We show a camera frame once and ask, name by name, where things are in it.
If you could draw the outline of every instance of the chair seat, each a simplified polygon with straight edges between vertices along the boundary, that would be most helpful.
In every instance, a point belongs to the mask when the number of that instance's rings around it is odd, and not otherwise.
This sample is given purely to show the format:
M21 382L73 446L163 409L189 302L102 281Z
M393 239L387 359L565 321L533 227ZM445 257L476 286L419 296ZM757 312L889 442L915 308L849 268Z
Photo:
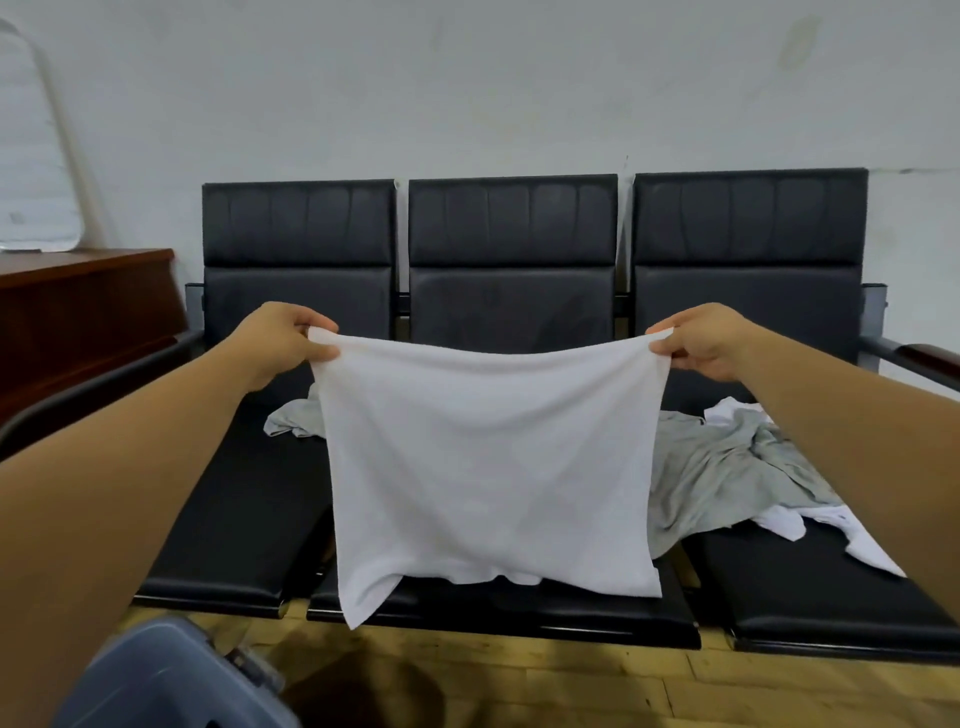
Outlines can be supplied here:
M316 573L332 526L326 442L268 437L270 411L240 405L135 603L277 617Z
M738 648L875 659L960 658L960 627L916 584L847 554L838 529L806 520L790 542L755 523L684 548L723 602Z
M550 580L525 587L502 576L466 585L408 576L366 624L699 649L677 574L663 560L654 563L662 599L600 595ZM307 618L343 621L335 566L313 593Z

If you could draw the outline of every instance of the white cloth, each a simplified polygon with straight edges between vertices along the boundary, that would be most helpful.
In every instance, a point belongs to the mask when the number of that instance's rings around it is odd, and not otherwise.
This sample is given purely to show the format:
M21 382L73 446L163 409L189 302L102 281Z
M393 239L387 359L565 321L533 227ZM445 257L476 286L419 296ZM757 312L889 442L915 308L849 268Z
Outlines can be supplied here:
M733 422L733 413L738 409L762 412L768 422L773 422L770 416L763 412L761 404L745 404L733 397L727 397L717 403L716 406L704 410L704 422L708 425L728 425ZM761 528L776 533L788 541L799 541L806 535L804 518L832 525L843 531L847 537L846 551L854 559L876 569L889 571L897 576L906 576L903 569L887 555L886 551L880 548L880 544L874 540L874 537L870 535L870 532L847 505L822 505L808 508L787 508L782 505L774 505L756 516L753 521Z
M804 518L813 519L839 528L847 537L847 553L876 569L889 571L896 576L906 576L897 562L890 558L860 519L847 505L823 505L815 508L784 508L775 505L754 519L757 525L773 531L789 541L797 541L806 534Z
M541 578L661 596L647 545L669 331L563 352L461 352L309 338L333 483L340 604L353 628L404 575Z
M310 385L305 400L290 400L270 413L263 431L271 437L290 432L294 437L326 437L324 410L317 398L317 383Z
M749 409L754 412L760 412L766 422L773 422L773 420L770 419L770 415L763 411L763 405L759 402L756 404L746 404L745 402L735 400L733 397L727 397L718 401L712 407L705 409L704 422L708 425L730 425L733 422L733 413L738 409Z

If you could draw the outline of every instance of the black chair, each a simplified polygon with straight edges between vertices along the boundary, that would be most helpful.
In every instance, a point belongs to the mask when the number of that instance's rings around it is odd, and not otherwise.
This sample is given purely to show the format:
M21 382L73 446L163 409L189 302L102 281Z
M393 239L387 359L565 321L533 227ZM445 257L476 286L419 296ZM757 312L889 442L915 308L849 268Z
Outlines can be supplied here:
M498 353L611 341L616 210L615 175L411 182L411 339ZM663 599L405 577L368 623L699 648L676 573L657 566ZM307 618L343 619L335 569Z
M320 310L342 333L391 336L392 181L208 184L203 194L208 347L271 300ZM134 603L277 617L310 594L331 529L326 445L270 438L263 425L312 380L303 365L244 399Z
M634 195L637 330L716 301L847 361L866 350L950 383L930 348L860 340L866 170L637 175ZM753 401L739 385L674 373L663 408L702 415L728 395ZM795 543L753 523L684 540L738 649L960 658L960 629L939 606L845 545L813 522Z

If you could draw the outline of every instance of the grey laundry basket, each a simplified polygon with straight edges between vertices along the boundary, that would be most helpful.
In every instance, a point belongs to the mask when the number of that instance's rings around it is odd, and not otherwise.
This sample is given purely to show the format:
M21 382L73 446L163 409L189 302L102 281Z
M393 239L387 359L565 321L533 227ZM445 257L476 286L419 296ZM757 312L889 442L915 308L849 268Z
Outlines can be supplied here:
M300 728L270 666L236 650L228 658L187 619L145 622L93 659L53 726Z

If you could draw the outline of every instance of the hand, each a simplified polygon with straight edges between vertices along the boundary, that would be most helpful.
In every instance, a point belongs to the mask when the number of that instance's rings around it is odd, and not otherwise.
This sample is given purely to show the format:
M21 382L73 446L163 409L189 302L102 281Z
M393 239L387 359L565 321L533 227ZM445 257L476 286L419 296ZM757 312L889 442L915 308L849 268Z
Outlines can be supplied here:
M732 308L705 303L653 324L646 333L671 327L673 333L651 342L650 351L673 357L672 369L689 369L715 381L736 381L735 356L766 330Z
M340 354L333 346L308 341L306 330L321 327L336 333L338 327L324 315L292 303L264 303L240 322L214 351L220 350L249 375L248 389L263 389L281 372L303 361L329 361Z

